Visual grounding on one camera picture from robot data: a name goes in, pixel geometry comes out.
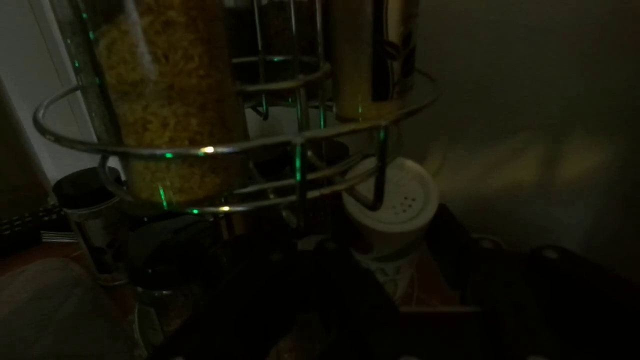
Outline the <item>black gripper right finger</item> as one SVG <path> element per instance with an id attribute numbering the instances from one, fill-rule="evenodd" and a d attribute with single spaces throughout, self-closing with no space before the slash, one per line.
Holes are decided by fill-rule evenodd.
<path id="1" fill-rule="evenodd" d="M 640 292 L 631 280 L 563 249 L 510 251 L 435 209 L 425 247 L 461 304 L 488 311 L 525 356 L 640 360 Z"/>

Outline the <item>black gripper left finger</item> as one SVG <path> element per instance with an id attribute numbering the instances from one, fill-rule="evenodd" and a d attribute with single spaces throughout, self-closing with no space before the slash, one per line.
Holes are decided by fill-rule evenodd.
<path id="1" fill-rule="evenodd" d="M 393 300 L 351 255 L 344 222 L 294 232 L 222 228 L 172 218 L 132 235 L 134 282 L 143 291 L 190 289 L 193 304 L 146 360 L 265 360 L 295 322 L 320 320 L 317 360 L 390 360 Z"/>

